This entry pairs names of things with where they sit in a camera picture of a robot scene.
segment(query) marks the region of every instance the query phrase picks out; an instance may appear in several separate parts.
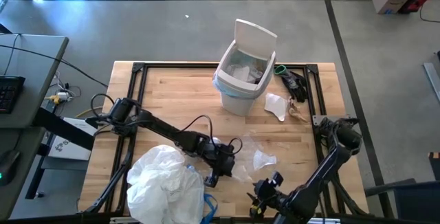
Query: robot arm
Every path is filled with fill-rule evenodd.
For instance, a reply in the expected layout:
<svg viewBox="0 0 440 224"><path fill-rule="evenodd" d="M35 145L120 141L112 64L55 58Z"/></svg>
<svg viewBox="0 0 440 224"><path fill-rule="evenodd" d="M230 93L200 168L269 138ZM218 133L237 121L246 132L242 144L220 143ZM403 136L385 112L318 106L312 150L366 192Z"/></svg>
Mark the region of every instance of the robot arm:
<svg viewBox="0 0 440 224"><path fill-rule="evenodd" d="M297 187L289 194L283 194L275 189L283 182L283 177L275 172L271 179L260 180L254 184L256 197L248 195L253 200L250 215L263 217L267 207L278 211L274 223L307 223L315 214L318 199L324 187L328 184L339 168L359 152L361 135L351 130L356 119L340 119L332 122L325 118L319 133L327 140L329 154L321 162L306 184Z"/></svg>
<svg viewBox="0 0 440 224"><path fill-rule="evenodd" d="M136 107L136 113L130 116L133 107ZM206 186L215 187L219 176L232 176L234 154L237 152L233 153L234 146L231 144L216 144L212 134L179 130L140 108L135 100L129 98L118 98L103 118L113 124L113 132L118 135L126 135L136 126L147 128L173 141L187 155L202 158L212 168L211 175L205 179Z"/></svg>

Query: gray desk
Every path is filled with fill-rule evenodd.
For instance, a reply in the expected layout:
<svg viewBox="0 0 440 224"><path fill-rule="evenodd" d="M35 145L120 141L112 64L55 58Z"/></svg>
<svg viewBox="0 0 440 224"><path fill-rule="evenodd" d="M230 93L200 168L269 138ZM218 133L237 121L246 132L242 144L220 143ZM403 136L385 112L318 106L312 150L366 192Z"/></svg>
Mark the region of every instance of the gray desk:
<svg viewBox="0 0 440 224"><path fill-rule="evenodd" d="M1 35L0 45L12 46L15 36ZM68 39L62 36L22 35L18 37L15 47L61 58L67 43ZM0 74L5 71L10 52L11 49L0 47ZM21 132L16 147L21 152L21 157L15 178L7 186L0 187L0 220L9 218L44 136L44 128L29 125L43 101L58 65L59 62L55 60L18 50L15 50L12 57L7 75L23 76L26 80L13 113L0 115L0 153L13 149Z"/></svg>
<svg viewBox="0 0 440 224"><path fill-rule="evenodd" d="M15 36L1 35L0 45L12 46ZM17 37L15 47L61 59L68 41L62 36L21 35ZM6 69L11 50L0 47L0 74ZM23 76L26 80L13 112L0 116L0 128L26 128L31 125L59 64L57 60L17 49L14 51L6 75Z"/></svg>

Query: computer keyboard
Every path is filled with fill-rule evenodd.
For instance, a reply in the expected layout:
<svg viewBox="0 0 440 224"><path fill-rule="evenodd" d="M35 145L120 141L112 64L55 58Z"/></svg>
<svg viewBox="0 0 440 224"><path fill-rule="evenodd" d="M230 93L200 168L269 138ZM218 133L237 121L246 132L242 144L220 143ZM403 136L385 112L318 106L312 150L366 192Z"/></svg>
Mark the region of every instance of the computer keyboard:
<svg viewBox="0 0 440 224"><path fill-rule="evenodd" d="M21 76L0 76L0 114L12 112L24 82Z"/></svg>

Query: white paper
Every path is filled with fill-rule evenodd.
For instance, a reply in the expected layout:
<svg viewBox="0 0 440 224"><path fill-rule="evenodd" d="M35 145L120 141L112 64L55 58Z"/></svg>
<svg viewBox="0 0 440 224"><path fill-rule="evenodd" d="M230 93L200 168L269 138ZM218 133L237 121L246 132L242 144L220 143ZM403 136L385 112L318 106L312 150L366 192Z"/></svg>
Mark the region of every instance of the white paper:
<svg viewBox="0 0 440 224"><path fill-rule="evenodd" d="M83 130L84 132L94 135L96 128L86 123L85 120L64 117L64 121L72 124L76 128ZM66 139L56 136L54 143L50 148L50 157L64 158L64 159L79 159L79 160L89 160L90 150L87 150L81 146L73 144Z"/></svg>
<svg viewBox="0 0 440 224"><path fill-rule="evenodd" d="M264 109L272 112L281 122L284 121L286 117L287 105L288 102L284 98L272 93L266 94Z"/></svg>

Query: desk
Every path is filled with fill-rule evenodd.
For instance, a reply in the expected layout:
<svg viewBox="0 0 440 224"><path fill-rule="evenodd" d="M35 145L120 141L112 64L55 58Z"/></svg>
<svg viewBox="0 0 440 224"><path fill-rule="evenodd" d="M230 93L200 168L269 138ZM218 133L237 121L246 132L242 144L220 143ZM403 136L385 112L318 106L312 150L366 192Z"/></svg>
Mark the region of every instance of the desk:
<svg viewBox="0 0 440 224"><path fill-rule="evenodd" d="M133 62L115 62L107 92L113 99L126 96L132 65ZM328 115L344 115L344 103L335 65L318 63L318 68ZM318 167L310 123L303 124L289 116L284 122L279 122L273 114L264 110L267 92L288 98L289 93L281 79L274 76L266 93L256 101L251 114L247 117L239 117L221 107L219 92L212 86L214 71L215 69L149 69L142 108L177 128L185 127L198 115L209 115L214 125L214 136L223 142L253 131L251 137L263 151L278 158L276 165L264 167L252 174L253 180L265 179L270 177L273 170L278 170L284 176L284 183L280 188L284 193L305 183ZM302 116L310 120L307 105L303 103L298 106ZM103 111L108 111L110 108L110 101L105 100ZM207 122L200 120L192 125L191 129L207 133L208 125ZM110 133L102 134L95 140L78 203L79 210L88 208L108 184L117 140L118 137ZM173 146L173 143L166 138L140 128L133 162L159 144ZM244 143L243 150L236 155L237 165L249 159L247 149L250 148ZM197 162L195 167L201 170L202 174L208 171L208 167L203 163ZM343 165L339 173L342 185L348 193L363 210L368 211L357 159L352 157ZM113 197L113 210L118 202L119 191L117 187ZM220 177L216 188L206 188L206 192L213 194L219 202L216 216L248 216L251 201L245 193L253 192L251 181L240 182L234 178ZM331 194L333 208L337 209L333 189ZM275 211L268 210L266 213L269 217L273 216ZM129 214L128 208L125 208L125 214Z"/></svg>
<svg viewBox="0 0 440 224"><path fill-rule="evenodd" d="M12 46L15 34L0 36L0 45ZM16 47L33 52L61 58L68 39L62 36L21 35L16 40ZM3 74L11 49L0 47L0 74ZM15 50L7 75L26 78L23 92L14 111L9 115L0 115L0 153L13 149L19 138L16 149L21 152L15 178L7 185L0 187L0 220L7 219L23 187L29 169L39 149L45 129L39 127L25 128L31 125L37 110L49 88L59 62Z"/></svg>

